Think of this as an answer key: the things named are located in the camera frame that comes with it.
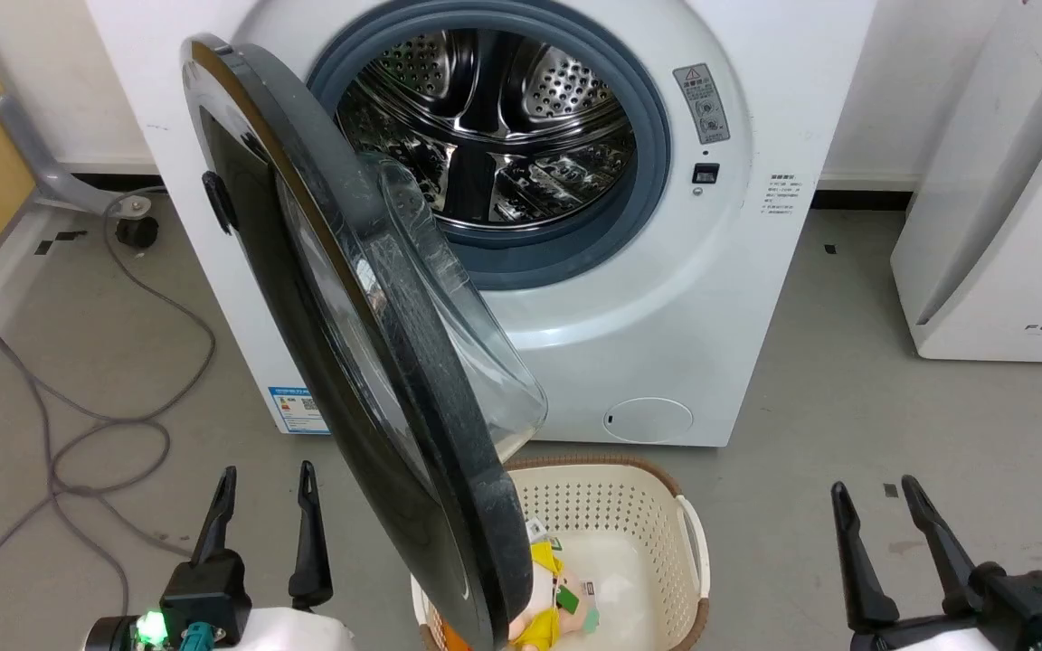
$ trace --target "cable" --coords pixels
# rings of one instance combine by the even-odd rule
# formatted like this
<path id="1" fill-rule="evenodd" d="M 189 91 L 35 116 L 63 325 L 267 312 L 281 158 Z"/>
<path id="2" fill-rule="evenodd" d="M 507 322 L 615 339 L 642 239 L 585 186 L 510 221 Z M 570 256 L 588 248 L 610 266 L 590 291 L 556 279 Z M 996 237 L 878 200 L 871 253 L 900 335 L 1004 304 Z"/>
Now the cable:
<path id="1" fill-rule="evenodd" d="M 113 494 L 113 492 L 124 490 L 125 487 L 132 486 L 144 481 L 144 479 L 150 477 L 150 475 L 152 475 L 154 471 L 163 465 L 163 461 L 167 460 L 167 455 L 171 450 L 171 434 L 167 431 L 167 428 L 160 424 L 160 422 L 156 421 L 156 418 L 163 416 L 163 414 L 178 404 L 180 400 L 184 399 L 184 396 L 191 392 L 191 389 L 194 387 L 196 382 L 198 382 L 203 374 L 205 374 L 207 367 L 210 366 L 212 359 L 216 357 L 216 333 L 212 330 L 210 325 L 207 325 L 205 321 L 199 318 L 199 315 L 191 311 L 184 307 L 184 305 L 179 305 L 178 302 L 173 299 L 163 296 L 162 293 L 144 283 L 144 281 L 140 280 L 139 277 L 135 277 L 133 273 L 129 271 L 123 262 L 121 262 L 120 256 L 116 255 L 115 249 L 111 247 L 111 241 L 107 237 L 107 219 L 110 219 L 116 206 L 119 206 L 123 199 L 127 199 L 133 195 L 163 193 L 163 191 L 166 191 L 165 186 L 153 185 L 149 186 L 149 189 L 133 190 L 131 193 L 126 193 L 111 199 L 111 202 L 107 204 L 106 209 L 103 210 L 103 246 L 106 248 L 107 254 L 111 256 L 113 260 L 115 260 L 115 264 L 120 267 L 120 271 L 123 271 L 123 275 L 127 276 L 132 283 L 144 290 L 144 292 L 149 293 L 150 296 L 156 297 L 160 301 L 166 302 L 166 304 L 171 305 L 171 307 L 176 310 L 184 314 L 185 317 L 195 322 L 196 326 L 199 326 L 199 328 L 203 330 L 203 333 L 207 334 L 207 353 L 203 355 L 203 360 L 200 362 L 198 370 L 195 371 L 195 374 L 191 376 L 191 379 L 184 383 L 182 389 L 179 389 L 174 396 L 171 396 L 170 399 L 163 403 L 159 407 L 153 408 L 153 410 L 150 410 L 143 416 L 106 416 L 98 411 L 93 411 L 91 408 L 82 407 L 81 404 L 76 403 L 66 395 L 63 395 L 63 393 L 58 392 L 57 389 L 47 384 L 45 380 L 40 378 L 40 376 L 34 375 L 29 368 L 26 368 L 26 365 L 22 361 L 22 359 L 18 357 L 16 351 L 11 350 L 10 346 L 3 341 L 3 336 L 0 334 L 0 351 L 3 352 L 5 358 L 7 358 L 7 360 L 10 361 L 15 368 L 17 368 L 18 373 L 22 375 L 22 378 L 24 378 L 26 382 L 26 387 L 30 390 L 30 395 L 34 400 L 34 405 L 38 407 L 43 436 L 43 454 L 45 454 L 46 460 L 46 496 L 43 497 L 40 502 L 31 506 L 21 518 L 17 520 L 16 523 L 10 525 L 3 535 L 0 536 L 0 549 L 3 549 L 3 545 L 7 544 L 8 541 L 11 540 L 11 537 L 14 537 L 14 535 L 16 535 L 26 523 L 30 522 L 30 519 L 43 509 L 43 507 L 50 504 L 50 506 L 54 509 L 54 514 L 58 516 L 58 520 L 61 520 L 63 525 L 66 526 L 66 528 L 69 529 L 75 537 L 82 541 L 82 544 L 86 545 L 88 549 L 91 549 L 91 551 L 95 552 L 99 558 L 102 558 L 105 564 L 110 566 L 111 569 L 115 570 L 116 576 L 120 577 L 120 585 L 121 590 L 123 590 L 124 615 L 127 615 L 129 606 L 131 606 L 131 587 L 129 587 L 127 573 L 124 572 L 123 566 L 118 559 L 115 558 L 115 556 L 111 555 L 110 552 L 105 551 L 102 545 L 95 543 L 95 541 L 92 540 L 90 535 L 86 535 L 82 529 L 75 526 L 75 523 L 67 517 L 65 511 L 63 511 L 63 506 L 58 500 L 65 495 L 90 497 L 98 500 L 98 502 L 106 507 L 107 510 L 111 511 L 113 516 L 116 516 L 116 518 L 120 520 L 120 523 L 123 524 L 124 527 L 127 527 L 129 531 L 135 534 L 137 537 L 140 537 L 140 540 L 144 541 L 144 543 L 153 545 L 154 547 L 160 548 L 167 552 L 178 553 L 179 556 L 191 556 L 191 551 L 188 551 L 188 549 L 163 543 L 163 541 L 158 540 L 156 536 L 148 534 L 147 531 L 143 531 L 137 526 L 137 524 L 132 523 L 131 520 L 128 520 L 116 510 L 115 506 L 111 506 L 111 503 L 107 502 L 106 498 L 104 498 L 107 494 Z M 73 437 L 73 440 L 68 442 L 67 445 L 64 445 L 63 448 L 57 450 L 53 449 L 51 442 L 51 420 L 49 414 L 46 411 L 46 404 L 43 402 L 43 395 L 40 392 L 40 389 L 50 396 L 55 397 L 55 399 L 58 399 L 64 404 L 69 405 L 69 407 L 74 408 L 75 411 L 95 418 L 96 423 L 81 434 Z M 141 471 L 141 473 L 135 474 L 135 476 L 125 479 L 123 482 L 105 486 L 69 484 L 64 481 L 63 477 L 58 476 L 58 462 L 63 460 L 63 457 L 66 456 L 67 453 L 71 452 L 71 449 L 74 449 L 80 442 L 90 440 L 91 436 L 95 436 L 95 434 L 104 431 L 104 429 L 115 428 L 115 426 L 119 425 L 141 425 L 144 426 L 144 428 L 155 429 L 155 432 L 157 432 L 163 440 L 163 450 L 152 465 Z"/>

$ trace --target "open door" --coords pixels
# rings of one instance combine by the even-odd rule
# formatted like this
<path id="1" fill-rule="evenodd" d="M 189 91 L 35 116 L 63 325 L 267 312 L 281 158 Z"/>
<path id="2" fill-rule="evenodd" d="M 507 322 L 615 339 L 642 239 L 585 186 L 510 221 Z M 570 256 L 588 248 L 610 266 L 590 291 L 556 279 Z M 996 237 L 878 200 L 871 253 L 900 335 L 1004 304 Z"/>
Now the open door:
<path id="1" fill-rule="evenodd" d="M 473 648 L 503 647 L 532 576 L 501 461 L 545 396 L 404 168 L 353 153 L 264 49 L 199 36 L 182 57 L 216 219 L 356 481 L 447 622 Z"/>

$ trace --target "white plastic basket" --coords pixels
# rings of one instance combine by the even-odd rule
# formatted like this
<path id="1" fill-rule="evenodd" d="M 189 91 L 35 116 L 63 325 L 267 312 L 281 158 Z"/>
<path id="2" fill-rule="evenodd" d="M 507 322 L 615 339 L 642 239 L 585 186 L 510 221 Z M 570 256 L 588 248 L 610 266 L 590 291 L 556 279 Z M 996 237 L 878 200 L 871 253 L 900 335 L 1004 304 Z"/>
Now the white plastic basket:
<path id="1" fill-rule="evenodd" d="M 525 518 L 541 519 L 562 541 L 567 568 L 596 589 L 597 630 L 564 635 L 554 651 L 686 651 L 698 643 L 710 555 L 673 477 L 631 456 L 532 458 L 507 469 Z M 450 651 L 416 579 L 413 601 L 426 650 Z"/>

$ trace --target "floor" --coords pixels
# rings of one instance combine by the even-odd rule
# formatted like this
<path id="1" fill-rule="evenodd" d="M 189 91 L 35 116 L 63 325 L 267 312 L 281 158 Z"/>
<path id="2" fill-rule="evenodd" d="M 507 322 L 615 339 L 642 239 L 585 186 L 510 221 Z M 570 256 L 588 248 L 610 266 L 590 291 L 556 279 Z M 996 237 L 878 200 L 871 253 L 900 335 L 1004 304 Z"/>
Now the floor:
<path id="1" fill-rule="evenodd" d="M 160 242 L 144 256 L 123 255 L 207 319 L 220 347 L 195 392 L 162 417 L 174 434 L 166 465 L 114 504 L 158 537 L 190 545 L 220 470 L 235 465 L 229 545 L 247 560 L 256 605 L 281 605 L 297 534 L 293 484 L 298 462 L 311 458 L 337 593 L 321 611 L 344 620 L 359 648 L 418 648 L 407 572 L 333 442 L 274 431 L 181 227 L 158 215 Z M 120 276 L 95 223 L 79 227 L 90 233 L 54 244 L 3 336 L 90 407 L 146 410 L 191 374 L 202 336 Z M 887 262 L 900 227 L 893 214 L 811 215 L 729 447 L 637 450 L 681 482 L 705 524 L 713 586 L 700 650 L 844 647 L 827 499 L 835 479 L 850 486 L 882 584 L 904 615 L 934 614 L 940 601 L 922 536 L 885 490 L 904 473 L 921 478 L 972 559 L 1042 569 L 1042 366 L 919 359 Z M 57 442 L 90 424 L 63 405 L 50 410 Z M 150 429 L 119 428 L 76 449 L 63 471 L 109 483 L 158 450 Z M 532 444 L 524 453 L 574 450 Z M 0 534 L 41 498 L 41 455 L 36 408 L 0 354 Z M 152 605 L 177 558 L 90 500 L 66 499 L 66 510 L 123 561 L 133 606 Z M 0 553 L 0 648 L 78 648 L 96 618 L 117 614 L 119 592 L 103 561 L 47 510 Z"/>

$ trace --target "yellow plush toy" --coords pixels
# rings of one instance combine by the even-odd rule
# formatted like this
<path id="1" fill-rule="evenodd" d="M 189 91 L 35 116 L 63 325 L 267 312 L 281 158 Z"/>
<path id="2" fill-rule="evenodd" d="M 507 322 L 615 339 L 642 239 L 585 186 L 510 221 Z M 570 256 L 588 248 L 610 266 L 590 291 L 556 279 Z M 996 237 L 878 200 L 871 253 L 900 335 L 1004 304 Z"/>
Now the yellow plush toy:
<path id="1" fill-rule="evenodd" d="M 553 555 L 549 540 L 530 545 L 532 597 L 510 623 L 510 643 L 520 651 L 550 651 L 562 634 L 597 625 L 597 609 L 582 582 Z"/>

